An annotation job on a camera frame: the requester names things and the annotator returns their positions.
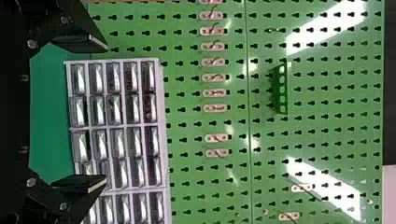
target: metal hook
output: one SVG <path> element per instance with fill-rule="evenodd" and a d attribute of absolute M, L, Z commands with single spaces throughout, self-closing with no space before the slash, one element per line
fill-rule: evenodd
<path fill-rule="evenodd" d="M 212 43 L 212 45 L 210 46 L 210 48 L 213 49 L 213 48 L 215 47 L 216 43 L 218 43 L 219 41 L 220 41 L 219 39 L 213 41 L 213 43 Z"/>
<path fill-rule="evenodd" d="M 217 61 L 218 59 L 220 59 L 220 57 L 216 57 L 216 58 L 214 58 L 211 64 L 212 64 L 212 65 L 213 65 L 213 64 L 215 64 L 215 63 L 216 63 L 216 61 Z"/>
<path fill-rule="evenodd" d="M 212 7 L 212 9 L 210 10 L 210 13 L 209 13 L 209 19 L 211 19 L 212 18 L 212 15 L 213 15 L 213 10 L 217 7 L 218 5 L 214 5 L 213 7 Z"/>
<path fill-rule="evenodd" d="M 222 74 L 217 73 L 217 74 L 215 74 L 213 77 L 211 77 L 210 80 L 213 80 L 213 79 L 215 79 L 216 77 L 222 77 Z"/>
<path fill-rule="evenodd" d="M 209 33 L 210 34 L 212 34 L 212 32 L 213 32 L 213 30 L 215 29 L 215 26 L 216 25 L 219 25 L 219 23 L 218 22 L 215 22 L 213 25 L 212 25 L 212 28 L 210 28 L 210 30 L 209 30 Z"/>

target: green panel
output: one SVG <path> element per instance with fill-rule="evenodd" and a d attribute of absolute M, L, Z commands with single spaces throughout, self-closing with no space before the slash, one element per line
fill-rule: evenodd
<path fill-rule="evenodd" d="M 248 83 L 246 79 L 245 4 L 227 1 L 215 8 L 225 36 L 200 36 L 196 19 L 212 6 L 195 3 L 117 3 L 90 6 L 111 51 L 94 59 L 158 57 L 164 66 L 168 150 L 174 223 L 249 223 Z M 226 52 L 201 52 L 203 42 L 219 40 Z M 201 66 L 203 58 L 223 57 L 222 68 Z M 225 83 L 204 83 L 206 73 L 225 73 Z M 205 89 L 224 88 L 225 98 L 204 98 Z M 227 104 L 226 113 L 205 113 L 203 105 Z M 209 133 L 227 133 L 226 143 L 205 143 Z M 209 148 L 232 150 L 227 158 L 205 157 Z"/>
<path fill-rule="evenodd" d="M 285 212 L 381 222 L 383 11 L 380 0 L 247 1 L 255 223 Z M 285 62 L 288 116 L 272 100 L 271 71 Z M 316 188 L 290 191 L 302 183 Z"/>
<path fill-rule="evenodd" d="M 64 61 L 88 58 L 47 45 L 31 61 L 30 167 L 48 182 L 74 173 Z"/>

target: pegboard hook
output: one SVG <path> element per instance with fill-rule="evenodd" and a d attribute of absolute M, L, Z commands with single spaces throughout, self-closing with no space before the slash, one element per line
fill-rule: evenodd
<path fill-rule="evenodd" d="M 215 26 L 216 25 L 219 25 L 219 23 L 218 22 L 215 22 L 213 25 L 212 25 L 212 27 L 210 28 L 210 30 L 209 30 L 209 33 L 210 34 L 212 34 L 212 32 L 213 32 L 213 30 L 215 29 Z"/>
<path fill-rule="evenodd" d="M 219 43 L 219 42 L 220 42 L 219 39 L 213 41 L 213 43 L 212 43 L 212 45 L 210 46 L 210 48 L 213 49 L 213 48 L 215 47 L 215 45 L 216 45 L 217 43 Z"/>
<path fill-rule="evenodd" d="M 218 5 L 214 5 L 214 6 L 212 7 L 212 9 L 210 9 L 209 19 L 212 18 L 212 16 L 213 16 L 213 11 L 215 10 L 216 7 L 218 7 Z"/>

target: green pegboard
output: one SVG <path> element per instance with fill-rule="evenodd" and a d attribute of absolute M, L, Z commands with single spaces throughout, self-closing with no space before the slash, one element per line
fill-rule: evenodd
<path fill-rule="evenodd" d="M 94 59 L 159 57 L 165 74 L 174 223 L 296 223 L 381 221 L 383 10 L 380 0 L 227 0 L 218 26 L 202 37 L 210 11 L 194 1 L 90 5 L 110 46 Z M 221 40 L 224 52 L 201 52 Z M 224 68 L 203 68 L 223 57 Z M 274 109 L 272 69 L 291 62 L 288 116 Z M 225 83 L 204 83 L 205 73 Z M 225 98 L 204 98 L 224 88 Z M 203 105 L 227 104 L 207 114 Z M 207 144 L 209 133 L 227 143 Z M 205 150 L 228 148 L 208 159 Z M 292 185 L 316 190 L 292 193 Z"/>
<path fill-rule="evenodd" d="M 253 222 L 381 222 L 383 25 L 384 1 L 247 1 Z M 281 116 L 271 71 L 285 62 Z"/>
<path fill-rule="evenodd" d="M 90 5 L 89 11 L 106 36 L 110 52 L 94 59 L 158 57 L 164 66 L 164 87 L 172 215 L 174 223 L 250 222 L 248 82 L 243 2 L 216 10 L 226 13 L 218 26 L 226 36 L 200 36 L 201 11 L 213 6 L 196 3 L 117 3 Z M 220 40 L 223 52 L 201 52 L 203 42 Z M 225 67 L 203 68 L 203 58 L 222 57 Z M 204 83 L 203 74 L 224 73 L 224 83 Z M 205 89 L 224 88 L 225 98 L 205 98 Z M 205 113 L 206 104 L 226 104 L 226 113 Z M 207 144 L 205 135 L 227 133 L 226 143 Z M 228 148 L 232 155 L 209 159 L 210 148 Z"/>

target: green plastic bracket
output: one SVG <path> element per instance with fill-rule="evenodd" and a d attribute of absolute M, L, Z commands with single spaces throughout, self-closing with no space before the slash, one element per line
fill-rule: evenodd
<path fill-rule="evenodd" d="M 288 74 L 291 73 L 291 63 L 282 63 L 273 70 L 273 90 L 275 110 L 277 114 L 288 115 Z"/>

